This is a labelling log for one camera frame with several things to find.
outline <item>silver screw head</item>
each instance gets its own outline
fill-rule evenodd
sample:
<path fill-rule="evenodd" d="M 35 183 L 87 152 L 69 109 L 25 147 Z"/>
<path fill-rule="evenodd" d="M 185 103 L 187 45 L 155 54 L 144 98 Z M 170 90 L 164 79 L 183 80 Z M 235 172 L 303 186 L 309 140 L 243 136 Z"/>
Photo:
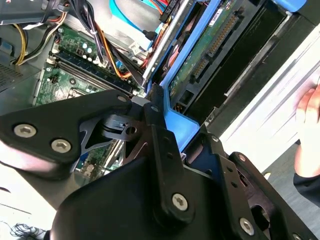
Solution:
<path fill-rule="evenodd" d="M 124 103 L 127 101 L 123 96 L 118 96 L 118 100 Z"/>
<path fill-rule="evenodd" d="M 13 129 L 14 134 L 21 138 L 31 138 L 36 135 L 37 130 L 29 124 L 19 124 Z"/>
<path fill-rule="evenodd" d="M 241 161 L 245 162 L 246 161 L 246 157 L 239 154 L 238 157 L 240 158 Z"/>
<path fill-rule="evenodd" d="M 61 154 L 65 154 L 71 150 L 71 144 L 64 139 L 56 139 L 51 143 L 51 148 Z"/>
<path fill-rule="evenodd" d="M 218 139 L 216 136 L 212 136 L 211 138 L 212 138 L 212 140 L 215 141 L 216 143 L 219 142 L 219 139 Z"/>
<path fill-rule="evenodd" d="M 159 112 L 158 108 L 155 107 L 155 106 L 151 106 L 151 109 L 152 109 L 153 111 L 155 111 L 155 112 Z"/>
<path fill-rule="evenodd" d="M 175 193 L 172 196 L 172 203 L 180 211 L 186 211 L 188 209 L 187 199 L 180 193 Z"/>
<path fill-rule="evenodd" d="M 250 236 L 255 235 L 254 226 L 252 226 L 251 222 L 249 222 L 249 220 L 245 219 L 244 217 L 240 218 L 240 226 L 246 234 Z"/>
<path fill-rule="evenodd" d="M 292 234 L 292 236 L 293 236 L 294 240 L 302 240 L 301 237 L 296 233 Z"/>

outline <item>sticker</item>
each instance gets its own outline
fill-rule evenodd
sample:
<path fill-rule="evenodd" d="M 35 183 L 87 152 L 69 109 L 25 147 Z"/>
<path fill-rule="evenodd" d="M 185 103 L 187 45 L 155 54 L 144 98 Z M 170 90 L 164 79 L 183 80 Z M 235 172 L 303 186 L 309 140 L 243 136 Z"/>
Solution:
<path fill-rule="evenodd" d="M 134 43 L 132 43 L 129 48 L 132 50 L 134 55 L 137 55 L 139 53 L 142 52 L 140 45 L 135 41 Z"/>
<path fill-rule="evenodd" d="M 218 20 L 220 14 L 224 11 L 224 8 L 219 8 L 217 11 L 216 11 L 216 14 L 213 16 L 212 20 L 210 21 L 209 23 L 209 26 L 212 27 L 216 21 Z"/>
<path fill-rule="evenodd" d="M 34 29 L 34 28 L 37 28 L 37 27 L 39 27 L 39 26 L 41 26 L 41 25 L 43 25 L 43 23 L 41 23 L 41 22 L 38 22 L 38 23 L 36 23 L 36 24 L 29 24 L 29 25 L 25 26 L 25 27 L 23 28 L 23 30 Z"/>

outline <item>circuit board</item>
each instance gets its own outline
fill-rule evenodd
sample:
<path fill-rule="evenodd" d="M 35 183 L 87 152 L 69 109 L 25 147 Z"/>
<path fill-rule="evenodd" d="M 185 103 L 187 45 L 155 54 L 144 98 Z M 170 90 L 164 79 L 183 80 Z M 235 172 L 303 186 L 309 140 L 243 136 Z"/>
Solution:
<path fill-rule="evenodd" d="M 38 82 L 35 106 L 49 104 L 69 98 L 76 98 L 86 94 L 97 93 L 106 90 L 94 82 L 84 81 L 78 77 L 46 63 Z M 110 154 L 113 143 L 106 147 L 92 149 L 81 156 L 76 170 L 89 178 L 89 182 L 103 175 L 105 161 Z M 111 171 L 119 167 L 117 164 L 106 170 Z"/>
<path fill-rule="evenodd" d="M 111 85 L 117 86 L 119 90 L 123 89 L 127 93 L 139 97 L 145 96 L 144 89 L 132 80 L 131 77 L 120 79 L 116 76 L 110 64 L 100 62 L 94 40 L 82 32 L 62 25 L 58 29 L 52 53 L 56 57 L 67 60 L 68 64 L 76 65 L 80 68 L 80 71 L 99 76 L 103 81 L 111 81 Z M 122 69 L 121 62 L 117 61 L 116 64 L 120 71 L 126 72 L 126 69 Z"/>
<path fill-rule="evenodd" d="M 38 84 L 38 94 L 34 105 L 49 104 L 103 90 L 106 89 L 90 84 L 47 63 Z"/>
<path fill-rule="evenodd" d="M 58 32 L 59 39 L 57 44 L 59 48 L 75 53 L 88 63 L 96 64 L 101 68 L 107 67 L 107 64 L 102 65 L 99 61 L 96 44 L 92 39 L 65 25 L 61 26 Z"/>
<path fill-rule="evenodd" d="M 185 60 L 183 65 L 181 66 L 179 72 L 176 74 L 174 79 L 171 81 L 168 90 L 170 99 L 172 99 L 175 94 L 179 93 L 182 90 L 184 82 L 189 80 L 189 76 L 192 74 L 194 70 L 201 70 L 207 63 L 204 61 L 203 63 L 198 64 L 198 62 L 203 57 L 204 51 L 210 46 L 213 37 L 217 34 L 222 24 L 226 21 L 230 13 L 233 12 L 232 8 L 235 5 L 237 0 L 229 0 L 225 1 L 220 8 L 217 9 L 214 14 L 211 22 L 204 30 L 197 44 L 194 46 L 193 50 L 190 52 L 188 58 Z M 234 24 L 235 18 L 231 16 L 231 23 Z M 219 45 L 213 45 L 209 49 L 209 55 L 214 55 Z"/>

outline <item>motherboard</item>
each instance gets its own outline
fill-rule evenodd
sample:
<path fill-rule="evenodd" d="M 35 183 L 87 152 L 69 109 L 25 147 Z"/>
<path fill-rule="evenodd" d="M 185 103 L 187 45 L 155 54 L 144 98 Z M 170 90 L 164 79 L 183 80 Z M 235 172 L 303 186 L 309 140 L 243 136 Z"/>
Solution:
<path fill-rule="evenodd" d="M 129 97 L 144 95 L 130 79 L 120 79 L 108 64 L 101 64 L 90 38 L 67 26 L 59 28 L 49 58 L 37 83 L 34 106 L 117 89 Z M 122 164 L 123 142 L 92 149 L 79 158 L 76 172 L 92 182 Z"/>
<path fill-rule="evenodd" d="M 198 40 L 192 52 L 189 54 L 188 58 L 180 68 L 179 72 L 170 83 L 170 99 L 173 99 L 177 93 L 181 92 L 181 90 L 184 88 L 185 81 L 189 81 L 189 76 L 197 79 L 203 72 L 210 61 L 209 59 L 203 58 L 203 54 L 208 47 L 209 49 L 207 50 L 207 54 L 210 57 L 213 57 L 217 53 L 226 36 L 239 19 L 233 13 L 233 6 L 236 4 L 236 2 L 236 0 L 228 0 L 224 1 L 224 3 L 222 1 L 223 4 L 216 10 L 216 13 L 203 32 L 201 38 Z M 216 37 L 222 24 L 225 24 L 224 29 L 219 33 L 217 40 L 212 43 L 212 39 Z"/>

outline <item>white cable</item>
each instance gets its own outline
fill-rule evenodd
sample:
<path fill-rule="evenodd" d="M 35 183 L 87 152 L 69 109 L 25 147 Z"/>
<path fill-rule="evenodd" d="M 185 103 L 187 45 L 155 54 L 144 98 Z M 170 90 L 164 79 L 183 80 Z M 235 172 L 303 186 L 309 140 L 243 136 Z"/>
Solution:
<path fill-rule="evenodd" d="M 44 50 L 44 48 L 46 47 L 46 45 L 48 44 L 52 34 L 62 25 L 62 23 L 64 22 L 64 20 L 66 19 L 67 17 L 67 14 L 66 13 L 63 13 L 63 16 L 60 20 L 60 22 L 56 25 L 56 27 L 54 29 L 52 29 L 49 34 L 46 36 L 45 38 L 45 41 L 44 41 L 44 44 L 43 46 L 41 47 L 41 49 L 39 50 L 39 52 L 37 52 L 35 55 L 29 57 L 29 58 L 26 58 L 24 59 L 20 64 L 19 66 L 21 66 L 22 64 L 26 63 L 27 61 L 31 60 L 31 59 L 34 59 L 35 57 L 39 56 L 41 54 L 41 52 Z"/>

